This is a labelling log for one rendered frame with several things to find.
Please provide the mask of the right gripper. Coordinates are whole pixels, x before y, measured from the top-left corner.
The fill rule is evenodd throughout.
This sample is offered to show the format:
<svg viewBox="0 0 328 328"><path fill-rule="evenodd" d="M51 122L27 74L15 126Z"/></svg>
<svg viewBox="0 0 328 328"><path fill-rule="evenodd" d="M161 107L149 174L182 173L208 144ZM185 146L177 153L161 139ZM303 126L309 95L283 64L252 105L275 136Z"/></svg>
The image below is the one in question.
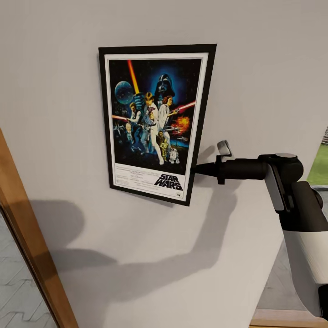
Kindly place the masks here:
<svg viewBox="0 0 328 328"><path fill-rule="evenodd" d="M216 156L216 161L212 163L199 164L196 168L190 168L191 172L217 176L218 184L224 185L225 179L248 179L250 166L246 158L235 158L222 162L221 155Z"/></svg>

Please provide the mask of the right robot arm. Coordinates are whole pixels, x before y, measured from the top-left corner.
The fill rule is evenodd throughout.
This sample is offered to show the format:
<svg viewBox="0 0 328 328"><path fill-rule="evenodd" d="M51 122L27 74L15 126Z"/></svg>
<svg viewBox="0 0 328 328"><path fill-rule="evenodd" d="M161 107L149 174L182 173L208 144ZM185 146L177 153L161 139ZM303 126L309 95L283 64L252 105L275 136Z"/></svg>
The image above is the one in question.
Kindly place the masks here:
<svg viewBox="0 0 328 328"><path fill-rule="evenodd" d="M191 172L225 179L265 180L279 214L295 290L313 316L328 321L328 221L323 199L309 182L299 181L304 168L297 155L261 154L257 159L235 158L227 140L217 144L220 155Z"/></svg>

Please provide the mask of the poster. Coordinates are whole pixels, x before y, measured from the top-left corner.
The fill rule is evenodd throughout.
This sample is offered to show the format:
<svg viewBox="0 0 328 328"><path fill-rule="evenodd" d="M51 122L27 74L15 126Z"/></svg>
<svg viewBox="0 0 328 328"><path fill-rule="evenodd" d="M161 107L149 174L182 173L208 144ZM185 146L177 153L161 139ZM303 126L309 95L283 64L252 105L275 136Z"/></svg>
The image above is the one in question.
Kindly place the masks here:
<svg viewBox="0 0 328 328"><path fill-rule="evenodd" d="M190 206L216 47L98 48L111 189Z"/></svg>

